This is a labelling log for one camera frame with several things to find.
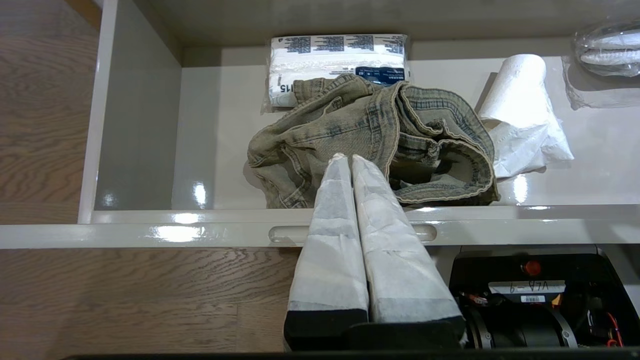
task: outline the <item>paper towel roll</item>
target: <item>paper towel roll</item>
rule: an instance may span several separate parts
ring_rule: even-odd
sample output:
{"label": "paper towel roll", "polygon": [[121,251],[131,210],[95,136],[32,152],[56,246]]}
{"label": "paper towel roll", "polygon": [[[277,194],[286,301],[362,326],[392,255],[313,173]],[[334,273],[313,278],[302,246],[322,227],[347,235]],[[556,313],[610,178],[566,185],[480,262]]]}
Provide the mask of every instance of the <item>paper towel roll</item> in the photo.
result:
{"label": "paper towel roll", "polygon": [[516,127],[542,125],[554,117],[545,77],[547,66],[538,55],[519,54],[504,60],[480,109],[481,119],[495,119]]}
{"label": "paper towel roll", "polygon": [[507,58],[478,115],[495,147],[497,177],[510,177],[573,154],[545,88],[547,67],[538,55]]}

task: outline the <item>cable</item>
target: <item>cable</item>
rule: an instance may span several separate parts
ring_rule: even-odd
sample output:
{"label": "cable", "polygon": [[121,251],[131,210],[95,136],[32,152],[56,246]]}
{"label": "cable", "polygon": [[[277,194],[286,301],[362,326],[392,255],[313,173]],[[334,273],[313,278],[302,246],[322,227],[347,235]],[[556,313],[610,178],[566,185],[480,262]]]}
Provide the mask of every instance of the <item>cable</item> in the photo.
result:
{"label": "cable", "polygon": [[480,306],[487,306],[489,304],[489,301],[484,297],[480,297],[474,294],[468,294],[468,293],[465,293],[464,291],[461,291],[460,295],[466,297],[467,299],[471,300],[471,302],[473,302],[474,304],[477,304]]}
{"label": "cable", "polygon": [[580,329],[584,324],[584,321],[587,320],[587,315],[590,310],[590,307],[589,307],[590,301],[591,301],[591,297],[589,296],[588,293],[585,293],[584,294],[584,312],[582,313],[582,316],[580,316],[580,318],[578,319],[578,322],[575,324],[576,329]]}
{"label": "cable", "polygon": [[618,328],[618,322],[616,321],[616,318],[613,317],[613,315],[611,313],[607,313],[607,315],[609,315],[609,318],[611,319],[611,322],[613,323],[613,329],[616,331],[616,334],[618,335],[618,341],[617,341],[618,345],[620,347],[624,347],[624,345],[622,344],[622,336],[620,335],[620,329]]}

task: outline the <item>jeans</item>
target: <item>jeans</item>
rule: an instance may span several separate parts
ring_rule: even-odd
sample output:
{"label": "jeans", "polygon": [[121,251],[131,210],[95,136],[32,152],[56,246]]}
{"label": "jeans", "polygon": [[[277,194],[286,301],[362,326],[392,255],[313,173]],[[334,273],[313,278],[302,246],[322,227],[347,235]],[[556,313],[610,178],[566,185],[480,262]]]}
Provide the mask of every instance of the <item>jeans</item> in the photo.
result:
{"label": "jeans", "polygon": [[491,138],[455,93],[346,74],[295,81],[294,94],[299,105],[249,143],[268,208],[312,208],[337,152],[377,165],[404,205],[499,199]]}

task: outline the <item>barcode sticker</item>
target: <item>barcode sticker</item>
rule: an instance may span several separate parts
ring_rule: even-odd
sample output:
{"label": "barcode sticker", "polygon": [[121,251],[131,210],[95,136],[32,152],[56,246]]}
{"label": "barcode sticker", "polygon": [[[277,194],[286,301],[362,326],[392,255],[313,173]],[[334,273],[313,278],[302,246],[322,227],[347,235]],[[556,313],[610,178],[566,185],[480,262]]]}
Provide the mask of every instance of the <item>barcode sticker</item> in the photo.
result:
{"label": "barcode sticker", "polygon": [[522,295],[520,297],[520,302],[544,302],[544,295]]}

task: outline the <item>wooden floor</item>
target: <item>wooden floor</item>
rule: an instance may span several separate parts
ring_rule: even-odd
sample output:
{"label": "wooden floor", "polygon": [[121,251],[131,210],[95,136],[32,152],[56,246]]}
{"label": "wooden floor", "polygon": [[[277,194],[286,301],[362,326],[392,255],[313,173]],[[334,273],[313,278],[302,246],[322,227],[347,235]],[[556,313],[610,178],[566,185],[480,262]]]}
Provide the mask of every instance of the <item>wooden floor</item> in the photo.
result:
{"label": "wooden floor", "polygon": [[[98,33],[0,0],[0,224],[74,223]],[[0,250],[0,359],[279,351],[299,251]]]}

